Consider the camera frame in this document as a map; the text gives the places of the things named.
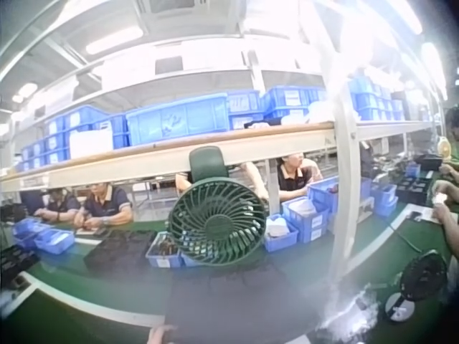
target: wire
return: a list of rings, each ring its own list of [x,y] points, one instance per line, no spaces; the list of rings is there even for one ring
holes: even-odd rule
[[[382,216],[378,216],[382,221],[386,223],[386,225],[401,239],[403,240],[409,247],[411,247],[415,252],[422,253],[422,250],[416,247],[412,242],[410,242],[407,238],[401,235],[392,225]]]

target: green fan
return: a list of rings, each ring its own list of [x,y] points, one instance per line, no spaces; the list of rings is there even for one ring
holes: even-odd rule
[[[241,260],[262,241],[263,203],[248,187],[229,178],[218,147],[193,150],[189,163],[194,184],[169,214],[173,240],[182,253],[202,264]]]

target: shelf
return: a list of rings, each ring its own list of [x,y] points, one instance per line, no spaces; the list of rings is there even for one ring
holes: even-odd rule
[[[432,127],[432,123],[361,123],[359,140],[373,140]],[[227,165],[278,158],[297,152],[336,147],[333,123],[238,130],[124,148],[87,158],[45,166],[0,179],[2,191],[82,186],[138,180],[189,171],[189,153],[203,145],[222,150]]]

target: fan grille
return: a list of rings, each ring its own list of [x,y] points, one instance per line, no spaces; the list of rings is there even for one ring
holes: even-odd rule
[[[169,231],[180,250],[208,265],[246,257],[260,245],[265,227],[261,200],[230,178],[195,183],[169,214]]]

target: shelf post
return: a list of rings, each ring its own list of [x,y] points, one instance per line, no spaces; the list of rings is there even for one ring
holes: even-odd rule
[[[347,75],[340,66],[341,57],[333,47],[313,0],[301,1],[300,25],[321,58],[323,81],[335,117],[339,204],[329,274],[331,282],[334,283],[341,279],[346,270],[356,233],[361,179],[359,138],[351,93],[347,87]]]

